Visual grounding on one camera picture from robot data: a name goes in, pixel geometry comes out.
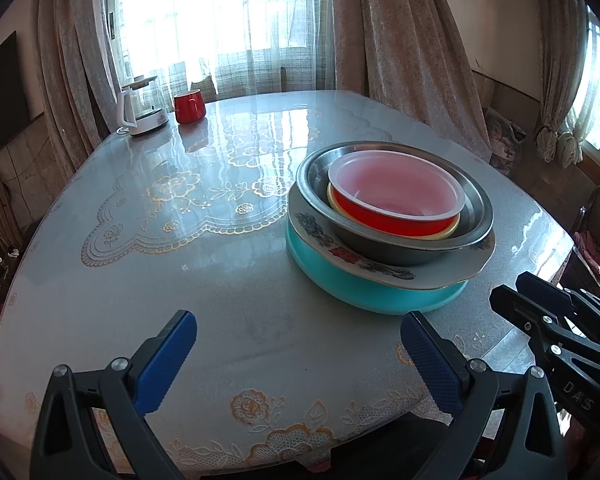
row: pink cushion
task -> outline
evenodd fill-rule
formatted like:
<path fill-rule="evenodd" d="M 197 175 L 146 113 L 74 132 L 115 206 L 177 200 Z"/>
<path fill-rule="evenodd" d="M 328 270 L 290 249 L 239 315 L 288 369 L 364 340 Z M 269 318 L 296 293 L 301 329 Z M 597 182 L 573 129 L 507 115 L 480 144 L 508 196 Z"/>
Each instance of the pink cushion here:
<path fill-rule="evenodd" d="M 591 233 L 589 231 L 575 233 L 573 238 L 589 268 L 596 276 L 600 277 L 600 248 L 591 236 Z"/>

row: stainless steel bowl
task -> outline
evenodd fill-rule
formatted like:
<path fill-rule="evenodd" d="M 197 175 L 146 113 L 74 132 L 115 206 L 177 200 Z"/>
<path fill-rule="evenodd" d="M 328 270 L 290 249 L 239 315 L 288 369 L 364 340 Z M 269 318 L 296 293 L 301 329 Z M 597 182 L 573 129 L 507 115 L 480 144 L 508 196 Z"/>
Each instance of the stainless steel bowl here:
<path fill-rule="evenodd" d="M 460 223 L 454 234 L 445 240 L 403 238 L 363 226 L 331 209 L 327 200 L 331 163 L 347 153 L 361 150 L 409 153 L 430 160 L 453 175 L 466 195 Z M 477 244 L 489 233 L 493 224 L 491 202 L 472 177 L 444 158 L 404 144 L 353 141 L 328 146 L 305 158 L 298 168 L 296 182 L 304 199 L 333 223 L 334 230 L 344 243 L 367 258 L 384 264 L 409 266 L 429 262 L 447 251 Z"/>

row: cushion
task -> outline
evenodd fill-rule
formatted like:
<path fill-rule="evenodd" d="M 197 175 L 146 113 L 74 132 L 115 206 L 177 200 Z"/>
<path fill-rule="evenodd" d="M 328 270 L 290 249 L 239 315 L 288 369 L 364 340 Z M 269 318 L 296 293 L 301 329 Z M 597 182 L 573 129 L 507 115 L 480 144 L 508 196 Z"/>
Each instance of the cushion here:
<path fill-rule="evenodd" d="M 520 143 L 526 134 L 516 124 L 501 116 L 492 108 L 484 113 L 484 122 L 491 141 L 491 164 L 496 170 L 508 176 L 518 159 Z"/>
<path fill-rule="evenodd" d="M 218 101 L 218 92 L 216 91 L 216 85 L 210 75 L 206 76 L 203 80 L 191 83 L 190 91 L 200 90 L 205 103 L 213 103 Z"/>

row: round dining table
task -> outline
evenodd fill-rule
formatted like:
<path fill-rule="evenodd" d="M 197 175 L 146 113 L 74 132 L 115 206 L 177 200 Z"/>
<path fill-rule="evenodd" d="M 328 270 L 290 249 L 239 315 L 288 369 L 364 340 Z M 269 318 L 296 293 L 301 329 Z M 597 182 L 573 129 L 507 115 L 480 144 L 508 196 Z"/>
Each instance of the round dining table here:
<path fill-rule="evenodd" d="M 512 326 L 489 294 L 526 270 L 550 280 L 572 247 L 529 195 L 429 126 L 352 92 L 248 96 L 195 124 L 112 134 L 67 183 L 35 233 L 0 316 L 0 434 L 30 448 L 53 368 L 131 356 L 178 309 L 198 338 L 146 421 L 188 477 L 330 450 L 430 400 L 400 342 L 400 317 L 342 303 L 287 251 L 287 193 L 309 153 L 348 140 L 433 152 L 493 204 L 496 249 L 451 303 L 426 314 L 481 357 Z M 95 410 L 120 472 L 131 471 Z"/>

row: window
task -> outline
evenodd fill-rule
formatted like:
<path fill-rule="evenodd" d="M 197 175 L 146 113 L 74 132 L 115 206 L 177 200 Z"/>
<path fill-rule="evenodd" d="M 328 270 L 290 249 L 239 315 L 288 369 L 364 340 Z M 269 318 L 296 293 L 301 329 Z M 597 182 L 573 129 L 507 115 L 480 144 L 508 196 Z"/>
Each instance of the window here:
<path fill-rule="evenodd" d="M 589 37 L 584 70 L 566 130 L 586 134 L 586 147 L 600 159 L 600 22 L 589 9 Z"/>
<path fill-rule="evenodd" d="M 220 98 L 328 88 L 330 0 L 107 0 L 122 84 L 157 75 L 161 100 L 212 80 Z"/>

